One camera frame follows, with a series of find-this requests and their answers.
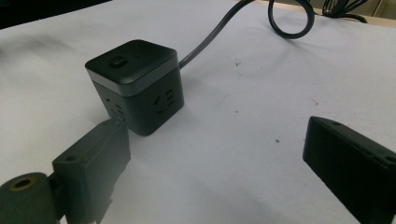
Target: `power cord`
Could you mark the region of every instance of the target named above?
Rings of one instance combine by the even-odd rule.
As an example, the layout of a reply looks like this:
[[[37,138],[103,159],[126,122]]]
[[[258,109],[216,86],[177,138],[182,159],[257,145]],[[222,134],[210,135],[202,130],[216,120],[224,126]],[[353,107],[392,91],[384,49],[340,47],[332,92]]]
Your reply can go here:
[[[212,42],[212,40],[220,33],[220,31],[224,28],[224,26],[228,23],[228,21],[230,21],[230,19],[242,7],[246,6],[247,4],[249,4],[253,1],[254,0],[241,0],[233,8],[231,8],[231,10],[227,12],[227,14],[223,17],[223,19],[215,27],[215,29],[207,36],[207,38],[197,48],[195,48],[189,55],[187,55],[183,60],[181,60],[178,63],[179,68],[180,69],[183,68],[192,59],[194,59],[204,48],[206,48],[210,44],[210,42]],[[315,12],[314,12],[314,9],[312,8],[311,4],[307,0],[295,0],[295,1],[297,3],[299,3],[304,8],[306,16],[308,18],[305,28],[300,33],[296,33],[296,34],[285,33],[276,25],[275,20],[274,20],[274,14],[273,14],[275,0],[269,1],[268,19],[270,21],[270,24],[278,35],[280,35],[284,38],[287,38],[287,39],[296,39],[296,38],[300,38],[300,37],[306,35],[311,30],[312,26],[314,25],[314,21],[315,21]]]
[[[349,0],[326,0],[322,9],[323,16],[330,18],[350,18],[367,23],[367,20],[364,19],[363,16],[347,14],[351,10],[367,2],[367,0],[356,0],[347,5],[348,1]]]

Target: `white table surface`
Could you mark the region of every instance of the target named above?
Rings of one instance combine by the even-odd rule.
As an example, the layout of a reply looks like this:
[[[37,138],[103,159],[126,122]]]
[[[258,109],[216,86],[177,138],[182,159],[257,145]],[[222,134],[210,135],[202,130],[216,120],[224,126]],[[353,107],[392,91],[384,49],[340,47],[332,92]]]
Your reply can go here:
[[[114,0],[0,30],[0,183],[49,175],[109,118],[85,62],[133,39],[182,59],[234,4]],[[130,132],[103,223],[358,223],[303,162],[307,122],[335,119],[396,150],[395,40],[393,28],[322,17],[285,40],[267,7],[243,8],[181,70],[185,106],[151,136]]]

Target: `black cube power socket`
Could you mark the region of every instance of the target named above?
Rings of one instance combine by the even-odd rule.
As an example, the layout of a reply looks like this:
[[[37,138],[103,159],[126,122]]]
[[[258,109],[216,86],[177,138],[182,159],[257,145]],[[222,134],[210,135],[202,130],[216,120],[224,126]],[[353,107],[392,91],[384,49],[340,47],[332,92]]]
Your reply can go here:
[[[183,105],[177,52],[133,40],[85,64],[107,113],[150,135]]]

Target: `power button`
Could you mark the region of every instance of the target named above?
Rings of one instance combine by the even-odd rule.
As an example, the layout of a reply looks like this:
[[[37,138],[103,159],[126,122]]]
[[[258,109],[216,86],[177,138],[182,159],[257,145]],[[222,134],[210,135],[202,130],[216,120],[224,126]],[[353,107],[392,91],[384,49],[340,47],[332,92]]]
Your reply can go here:
[[[110,66],[114,67],[114,68],[123,67],[127,63],[128,63],[128,61],[126,60],[126,58],[124,58],[122,56],[116,56],[116,57],[110,59],[110,61],[108,61],[108,64],[110,64]]]

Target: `black plastic device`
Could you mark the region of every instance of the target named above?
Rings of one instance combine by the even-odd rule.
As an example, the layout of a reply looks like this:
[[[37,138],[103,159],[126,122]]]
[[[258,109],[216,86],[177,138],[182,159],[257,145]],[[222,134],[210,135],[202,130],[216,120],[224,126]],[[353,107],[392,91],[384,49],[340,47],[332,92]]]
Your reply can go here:
[[[124,117],[139,135],[153,133],[184,105],[174,49],[133,40],[85,67],[110,117]]]
[[[330,120],[309,120],[304,161],[363,224],[390,224],[396,212],[396,154]]]
[[[20,175],[0,187],[1,224],[99,223],[131,159],[125,123],[104,121],[53,162],[54,173]]]

